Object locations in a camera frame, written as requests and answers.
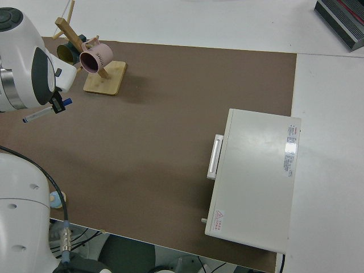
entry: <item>black cable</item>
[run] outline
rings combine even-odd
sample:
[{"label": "black cable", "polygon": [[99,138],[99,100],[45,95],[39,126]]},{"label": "black cable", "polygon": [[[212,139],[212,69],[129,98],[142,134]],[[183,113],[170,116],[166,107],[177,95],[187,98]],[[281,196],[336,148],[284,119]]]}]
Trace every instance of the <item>black cable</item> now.
[{"label": "black cable", "polygon": [[[95,234],[93,234],[90,238],[88,238],[87,240],[84,240],[84,241],[82,241],[82,242],[78,242],[77,244],[78,245],[76,245],[76,246],[74,246],[73,248],[71,248],[71,251],[72,250],[75,250],[75,249],[77,249],[77,248],[79,248],[80,246],[82,246],[82,245],[84,245],[85,243],[87,243],[88,241],[90,241],[90,240],[92,240],[93,238],[95,238],[95,237],[97,237],[97,236],[99,236],[99,235],[101,235],[102,234],[102,232],[99,232],[98,230],[95,232]],[[59,259],[59,258],[61,258],[62,257],[62,255],[58,255],[57,257],[56,257],[56,259]]]},{"label": "black cable", "polygon": [[218,270],[220,267],[224,266],[226,263],[223,263],[222,265],[216,267],[213,271],[211,271],[211,273],[215,272],[216,270]]},{"label": "black cable", "polygon": [[[81,233],[81,235],[79,235],[79,236],[77,236],[77,238],[75,238],[75,239],[72,239],[71,240],[71,242],[74,242],[75,240],[77,240],[77,239],[79,239],[79,238],[81,238],[85,233],[86,233],[86,231],[88,231],[89,229],[88,228],[86,228],[85,230],[84,230],[84,232],[82,232]],[[55,247],[52,247],[51,248],[51,250],[52,249],[58,249],[58,248],[60,248],[61,246],[55,246]]]},{"label": "black cable", "polygon": [[202,269],[204,270],[204,272],[205,272],[205,273],[207,273],[207,272],[206,272],[206,269],[205,269],[205,267],[204,267],[204,264],[202,263],[202,261],[201,261],[201,259],[200,259],[200,256],[197,256],[197,258],[198,258],[198,260],[200,261],[200,263],[201,263],[201,265],[202,265]]},{"label": "black cable", "polygon": [[15,156],[17,156],[19,158],[22,158],[22,159],[32,163],[34,166],[36,166],[38,169],[41,170],[41,172],[46,176],[46,178],[52,183],[53,187],[56,189],[56,191],[57,191],[57,193],[58,193],[58,195],[60,197],[61,203],[62,203],[63,215],[64,215],[63,218],[64,218],[65,221],[68,221],[68,212],[67,212],[66,203],[65,203],[64,198],[63,198],[63,194],[62,194],[60,188],[58,187],[57,183],[52,178],[52,176],[50,176],[49,173],[46,172],[45,169],[43,169],[40,165],[38,165],[37,163],[35,163],[33,160],[26,157],[25,155],[22,155],[22,154],[20,154],[20,153],[18,153],[16,151],[13,151],[12,149],[4,147],[4,146],[0,146],[0,150],[8,152],[9,154],[15,155]]},{"label": "black cable", "polygon": [[283,273],[284,261],[286,260],[286,255],[282,256],[282,264],[280,265],[279,273]]}]

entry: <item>warning label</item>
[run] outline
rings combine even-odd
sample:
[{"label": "warning label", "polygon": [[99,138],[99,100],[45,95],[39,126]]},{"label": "warning label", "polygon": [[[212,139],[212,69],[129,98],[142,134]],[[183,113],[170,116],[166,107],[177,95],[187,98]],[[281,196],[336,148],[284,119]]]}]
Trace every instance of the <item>warning label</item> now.
[{"label": "warning label", "polygon": [[213,221],[213,231],[220,232],[222,229],[222,222],[224,220],[225,212],[223,210],[215,210],[214,221]]},{"label": "warning label", "polygon": [[295,156],[297,153],[297,134],[298,128],[295,125],[290,125],[287,130],[287,139],[284,155],[284,175],[287,177],[292,177],[295,170]]}]

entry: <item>white device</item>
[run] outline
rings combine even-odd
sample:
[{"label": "white device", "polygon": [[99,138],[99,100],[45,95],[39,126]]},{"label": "white device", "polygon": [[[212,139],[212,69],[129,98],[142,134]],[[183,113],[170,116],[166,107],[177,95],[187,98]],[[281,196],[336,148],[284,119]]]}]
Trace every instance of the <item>white device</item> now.
[{"label": "white device", "polygon": [[300,127],[299,118],[230,109],[208,171],[205,234],[286,253]]}]

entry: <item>white table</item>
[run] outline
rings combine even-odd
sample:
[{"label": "white table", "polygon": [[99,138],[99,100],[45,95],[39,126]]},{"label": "white table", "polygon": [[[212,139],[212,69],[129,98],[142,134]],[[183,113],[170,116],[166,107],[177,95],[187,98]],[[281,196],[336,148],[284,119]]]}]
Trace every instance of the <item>white table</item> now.
[{"label": "white table", "polygon": [[[350,53],[315,14],[315,2],[77,0],[71,25],[104,40],[299,53],[292,116],[302,118],[302,132],[284,272],[359,272],[364,48]],[[66,3],[1,5],[21,9],[52,36]]]}]

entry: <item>metal connector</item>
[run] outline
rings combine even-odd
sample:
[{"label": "metal connector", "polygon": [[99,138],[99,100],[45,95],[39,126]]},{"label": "metal connector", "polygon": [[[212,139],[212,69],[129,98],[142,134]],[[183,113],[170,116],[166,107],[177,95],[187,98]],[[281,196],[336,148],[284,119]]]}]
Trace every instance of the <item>metal connector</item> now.
[{"label": "metal connector", "polygon": [[71,251],[71,229],[64,227],[61,232],[61,251]]}]

